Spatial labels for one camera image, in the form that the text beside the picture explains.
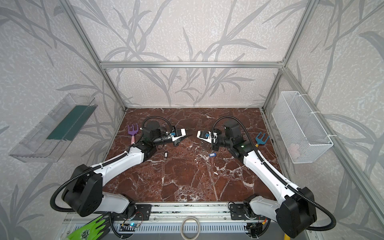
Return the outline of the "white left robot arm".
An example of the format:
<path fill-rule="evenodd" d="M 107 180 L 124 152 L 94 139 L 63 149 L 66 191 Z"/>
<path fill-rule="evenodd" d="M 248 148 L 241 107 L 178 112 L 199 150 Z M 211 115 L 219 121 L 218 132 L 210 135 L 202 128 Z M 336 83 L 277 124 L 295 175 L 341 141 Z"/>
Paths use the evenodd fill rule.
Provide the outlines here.
<path fill-rule="evenodd" d="M 171 128 L 169 132 L 157 121 L 150 121 L 142 128 L 142 136 L 122 154 L 88 167 L 78 166 L 69 181 L 59 189 L 69 212 L 86 217 L 95 212 L 110 212 L 131 218 L 137 211 L 133 200 L 123 195 L 106 193 L 104 186 L 126 170 L 137 166 L 157 151 L 158 146 L 178 146 L 188 138 L 185 129 Z"/>

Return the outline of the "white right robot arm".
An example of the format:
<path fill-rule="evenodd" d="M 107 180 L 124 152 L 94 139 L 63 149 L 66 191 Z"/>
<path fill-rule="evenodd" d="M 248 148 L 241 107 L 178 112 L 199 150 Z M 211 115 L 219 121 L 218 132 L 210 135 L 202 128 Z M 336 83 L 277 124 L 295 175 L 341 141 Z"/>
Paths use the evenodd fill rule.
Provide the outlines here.
<path fill-rule="evenodd" d="M 313 200 L 314 195 L 308 188 L 301 189 L 303 196 L 294 193 L 288 187 L 297 187 L 275 169 L 249 140 L 243 137 L 241 125 L 234 119 L 228 120 L 224 131 L 201 131 L 198 138 L 212 145 L 214 151 L 226 148 L 231 155 L 252 170 L 269 188 L 274 200 L 261 196 L 250 197 L 245 201 L 247 214 L 254 218 L 262 215 L 277 222 L 283 232 L 291 238 L 306 230 L 317 220 L 315 206 L 306 199 Z"/>

